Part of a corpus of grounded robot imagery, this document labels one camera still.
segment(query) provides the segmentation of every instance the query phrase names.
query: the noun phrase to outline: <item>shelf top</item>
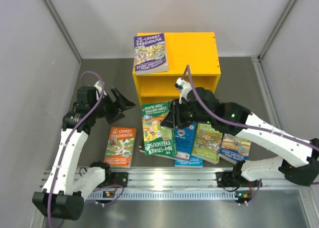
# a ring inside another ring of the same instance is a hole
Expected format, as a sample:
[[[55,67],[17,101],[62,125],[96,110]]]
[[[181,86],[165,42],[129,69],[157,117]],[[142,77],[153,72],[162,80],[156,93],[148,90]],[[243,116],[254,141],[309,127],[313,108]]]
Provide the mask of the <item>shelf top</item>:
[[[138,33],[138,36],[159,32]],[[189,64],[192,75],[220,75],[219,59],[213,32],[165,32],[168,72],[143,76],[181,76]]]

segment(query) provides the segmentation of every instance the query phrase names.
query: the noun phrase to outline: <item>orange book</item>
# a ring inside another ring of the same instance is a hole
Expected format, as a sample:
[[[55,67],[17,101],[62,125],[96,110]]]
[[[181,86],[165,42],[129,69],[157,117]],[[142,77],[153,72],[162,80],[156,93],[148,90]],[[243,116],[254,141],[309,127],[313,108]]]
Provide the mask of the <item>orange book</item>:
[[[135,128],[112,127],[103,162],[111,167],[130,168],[135,135]]]

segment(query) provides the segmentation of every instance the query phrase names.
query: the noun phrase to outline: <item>book cover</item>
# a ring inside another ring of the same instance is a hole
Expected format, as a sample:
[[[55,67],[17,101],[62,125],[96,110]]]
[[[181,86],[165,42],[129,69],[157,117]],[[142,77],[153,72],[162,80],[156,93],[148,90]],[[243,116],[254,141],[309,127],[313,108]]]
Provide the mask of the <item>book cover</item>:
[[[136,129],[112,127],[103,162],[111,167],[130,168]]]
[[[174,130],[160,125],[169,112],[169,102],[142,105],[143,138],[146,155],[174,157],[176,152]]]
[[[192,155],[217,164],[222,137],[223,134],[213,129],[210,124],[198,124]]]
[[[137,75],[168,71],[164,33],[134,37],[134,67]]]
[[[203,159],[190,156],[189,161],[175,161],[175,167],[201,168],[203,167]]]
[[[236,164],[238,161],[248,160],[251,141],[225,134],[219,150],[219,156],[226,161]]]
[[[175,129],[175,142],[178,159],[188,161],[190,158],[191,151],[193,149],[193,143],[196,132],[196,123],[192,123],[189,127],[184,129]]]

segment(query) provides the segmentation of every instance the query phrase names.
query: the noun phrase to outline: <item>white wall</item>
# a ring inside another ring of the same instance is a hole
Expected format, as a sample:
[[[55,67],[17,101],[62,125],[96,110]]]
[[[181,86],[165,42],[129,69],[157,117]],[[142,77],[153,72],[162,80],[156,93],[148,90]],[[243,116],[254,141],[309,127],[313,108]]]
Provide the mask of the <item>white wall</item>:
[[[319,138],[319,0],[297,1],[263,66],[285,129]]]
[[[149,31],[214,31],[220,56],[259,55],[289,0],[52,1],[83,58],[125,58]]]
[[[29,227],[79,63],[42,0],[0,0],[0,227]]]

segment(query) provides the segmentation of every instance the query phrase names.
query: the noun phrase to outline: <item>green book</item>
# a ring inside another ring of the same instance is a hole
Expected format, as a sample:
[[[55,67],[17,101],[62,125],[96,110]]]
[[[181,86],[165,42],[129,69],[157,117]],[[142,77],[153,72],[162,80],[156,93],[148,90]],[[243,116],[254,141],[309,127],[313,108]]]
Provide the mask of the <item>green book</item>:
[[[174,157],[177,154],[174,130],[160,122],[169,112],[169,102],[142,105],[143,136],[146,155]]]
[[[212,128],[210,124],[198,124],[192,156],[217,164],[222,137],[223,134]]]

